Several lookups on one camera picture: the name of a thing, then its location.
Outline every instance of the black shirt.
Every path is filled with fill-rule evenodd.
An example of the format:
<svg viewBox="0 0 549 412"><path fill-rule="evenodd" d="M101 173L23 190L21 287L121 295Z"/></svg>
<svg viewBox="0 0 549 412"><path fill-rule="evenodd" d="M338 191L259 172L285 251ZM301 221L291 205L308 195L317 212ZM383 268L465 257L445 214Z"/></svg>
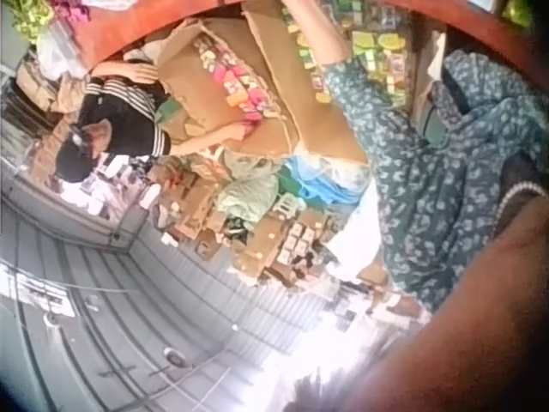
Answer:
<svg viewBox="0 0 549 412"><path fill-rule="evenodd" d="M112 126L111 143L106 151L109 154L168 155L170 138L154 122L159 102L147 88L127 79L93 77L86 88L78 125L109 120Z"/></svg>

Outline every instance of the green leaves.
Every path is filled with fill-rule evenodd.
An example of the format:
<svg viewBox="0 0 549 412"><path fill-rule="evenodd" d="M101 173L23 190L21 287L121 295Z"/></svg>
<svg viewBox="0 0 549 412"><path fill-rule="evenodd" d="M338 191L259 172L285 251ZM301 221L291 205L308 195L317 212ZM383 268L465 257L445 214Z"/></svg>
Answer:
<svg viewBox="0 0 549 412"><path fill-rule="evenodd" d="M13 27L30 43L36 40L53 17L51 7L44 0L3 0L14 15Z"/></svg>

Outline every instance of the green cloth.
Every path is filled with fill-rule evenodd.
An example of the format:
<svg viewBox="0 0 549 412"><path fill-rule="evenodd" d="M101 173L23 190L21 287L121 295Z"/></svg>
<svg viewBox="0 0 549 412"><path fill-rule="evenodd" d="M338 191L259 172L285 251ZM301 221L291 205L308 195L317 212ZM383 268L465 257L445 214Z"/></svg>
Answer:
<svg viewBox="0 0 549 412"><path fill-rule="evenodd" d="M183 106L181 106L181 103L173 99L173 97L170 97L162 103L156 111L154 115L154 122L156 124L167 123L182 109Z"/></svg>
<svg viewBox="0 0 549 412"><path fill-rule="evenodd" d="M292 177L290 169L284 166L278 173L279 180L279 194L283 195L284 193L291 193L296 197L299 196L299 191L301 191L301 184ZM312 209L324 211L324 202L320 197L313 197L312 199L303 199Z"/></svg>

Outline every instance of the hand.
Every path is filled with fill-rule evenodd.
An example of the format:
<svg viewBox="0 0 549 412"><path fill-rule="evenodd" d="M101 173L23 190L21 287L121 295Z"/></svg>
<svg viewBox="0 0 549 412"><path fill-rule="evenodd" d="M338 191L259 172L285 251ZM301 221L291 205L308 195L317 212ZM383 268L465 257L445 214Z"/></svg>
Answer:
<svg viewBox="0 0 549 412"><path fill-rule="evenodd" d="M225 139L243 141L254 129L256 124L252 122L237 122L220 128Z"/></svg>
<svg viewBox="0 0 549 412"><path fill-rule="evenodd" d="M158 70L148 63L126 64L124 77L129 78L133 83L153 84L158 81Z"/></svg>

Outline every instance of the floral print clothing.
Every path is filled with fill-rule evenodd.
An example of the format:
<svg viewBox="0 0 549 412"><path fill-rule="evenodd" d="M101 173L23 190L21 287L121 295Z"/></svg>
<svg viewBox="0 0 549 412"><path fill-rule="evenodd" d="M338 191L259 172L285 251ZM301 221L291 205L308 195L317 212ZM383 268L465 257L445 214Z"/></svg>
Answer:
<svg viewBox="0 0 549 412"><path fill-rule="evenodd" d="M447 128L433 148L357 58L324 75L371 160L387 270L434 312L492 237L505 160L524 151L548 170L549 100L513 70L456 51L431 91Z"/></svg>

